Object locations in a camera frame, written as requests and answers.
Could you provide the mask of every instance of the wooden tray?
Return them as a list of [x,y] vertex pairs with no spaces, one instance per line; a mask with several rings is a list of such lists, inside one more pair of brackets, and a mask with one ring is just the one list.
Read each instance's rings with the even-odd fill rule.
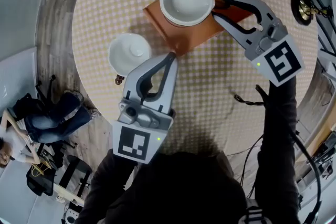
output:
[[[238,7],[231,6],[227,8],[223,2],[219,0],[215,1],[216,5],[213,11],[225,15],[235,22],[239,22],[251,15],[251,13]],[[143,12],[163,37],[166,44],[174,50],[178,56],[187,53],[224,30],[223,27],[213,19],[211,14],[198,25],[176,25],[164,17],[160,10],[159,0],[154,1],[144,8]]]

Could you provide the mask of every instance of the hair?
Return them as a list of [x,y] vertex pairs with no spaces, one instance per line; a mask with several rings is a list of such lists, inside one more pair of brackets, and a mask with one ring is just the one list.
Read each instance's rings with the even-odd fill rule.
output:
[[[0,150],[2,150],[4,146],[5,146],[5,141],[0,137]],[[7,164],[3,165],[3,164],[0,163],[0,168],[6,168],[6,166],[7,166]]]
[[5,145],[5,141],[0,137],[0,150],[2,150],[4,145]]

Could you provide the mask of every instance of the black cable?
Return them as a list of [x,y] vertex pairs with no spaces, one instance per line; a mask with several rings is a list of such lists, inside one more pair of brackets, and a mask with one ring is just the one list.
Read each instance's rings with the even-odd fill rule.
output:
[[240,179],[240,185],[241,185],[241,187],[243,187],[243,183],[244,183],[244,173],[245,173],[245,167],[246,167],[248,156],[250,155],[250,153],[253,150],[253,148],[255,147],[255,145],[262,139],[262,137],[263,137],[263,135],[261,135],[261,137],[258,138],[258,140],[253,144],[253,146],[250,148],[250,150],[247,153],[247,156],[246,156],[246,159],[245,159],[245,162],[244,162],[242,177]]
[[240,154],[240,153],[243,153],[243,152],[245,152],[245,151],[248,151],[248,150],[251,149],[251,148],[253,148],[253,147],[249,147],[249,148],[247,148],[247,149],[245,149],[245,150],[243,150],[243,151],[239,151],[239,152],[236,152],[236,153],[232,153],[232,154],[226,155],[226,157],[228,157],[228,156],[233,156],[233,155],[237,155],[237,154]]
[[253,194],[253,191],[254,191],[254,188],[255,188],[255,181],[254,181],[254,183],[253,183],[253,186],[252,186],[252,189],[251,189],[251,191],[250,191],[250,193],[247,195],[247,198],[251,198],[251,196],[252,196],[252,194]]
[[317,183],[317,201],[316,201],[316,204],[315,204],[315,207],[314,207],[313,211],[308,214],[306,220],[304,221],[304,223],[312,224],[314,222],[314,220],[316,218],[316,215],[317,215],[317,213],[318,213],[318,211],[320,209],[320,206],[321,206],[321,180],[320,180],[320,173],[319,173],[319,171],[318,171],[318,169],[316,167],[315,162],[312,160],[311,156],[307,152],[307,150],[304,147],[304,145],[301,143],[301,141],[298,139],[298,137],[296,136],[296,134],[292,131],[292,129],[290,128],[290,126],[287,124],[286,118],[284,117],[284,115],[282,114],[282,112],[279,110],[279,108],[276,105],[274,105],[269,100],[269,96],[267,95],[267,93],[259,85],[256,85],[256,90],[261,95],[264,103],[266,105],[269,105],[270,107],[272,107],[274,109],[274,111],[276,111],[278,113],[278,115],[280,116],[280,118],[283,120],[284,127],[287,129],[287,131],[289,132],[289,134],[292,137],[292,139],[294,140],[294,142],[298,145],[299,149],[302,151],[302,153],[304,154],[304,156],[307,158],[307,160],[310,163],[310,166],[311,166],[312,170],[315,173],[316,183]]
[[247,105],[264,105],[263,102],[251,102],[251,101],[244,101],[239,95],[235,94],[234,99],[236,99],[239,103],[247,104]]
[[236,180],[238,181],[238,180],[241,178],[242,175],[243,175],[243,174],[235,175],[235,176],[237,176]]

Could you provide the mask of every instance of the jeans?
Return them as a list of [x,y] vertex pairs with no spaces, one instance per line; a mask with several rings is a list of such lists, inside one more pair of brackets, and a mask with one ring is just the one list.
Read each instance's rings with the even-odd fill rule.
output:
[[80,101],[77,97],[67,92],[47,114],[28,115],[25,117],[25,124],[30,138],[43,144],[64,140],[91,120],[87,108],[80,106],[72,118],[63,122],[63,119],[79,106]]

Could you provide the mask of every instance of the person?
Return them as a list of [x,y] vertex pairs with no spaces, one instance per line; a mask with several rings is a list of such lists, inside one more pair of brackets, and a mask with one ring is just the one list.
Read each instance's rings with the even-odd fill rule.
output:
[[[32,150],[34,142],[50,144],[64,140],[75,130],[100,115],[97,109],[87,109],[82,105],[82,101],[83,96],[79,92],[66,91],[48,113],[42,111],[28,113],[19,121],[16,121],[5,109],[0,129],[0,137],[4,142],[0,150],[2,167],[8,164],[10,157],[20,162],[39,163],[35,150]],[[78,111],[73,117],[64,120],[77,108]],[[11,124],[11,127],[7,128],[7,122]],[[32,152],[33,159],[22,152],[26,145]]]
[[[26,131],[20,129],[17,124],[7,129],[7,114],[8,111],[6,110],[0,125],[0,168],[7,166],[10,157],[23,163],[39,164],[40,159]],[[32,156],[24,153],[26,145],[31,151]]]
[[[269,98],[296,127],[296,79],[280,87],[270,83]],[[258,206],[273,224],[300,223],[295,185],[293,141],[273,108],[266,107],[263,143],[255,182]],[[156,154],[142,165],[124,191],[137,163],[110,150],[91,181],[76,224],[234,223],[246,214],[247,200],[224,153]]]

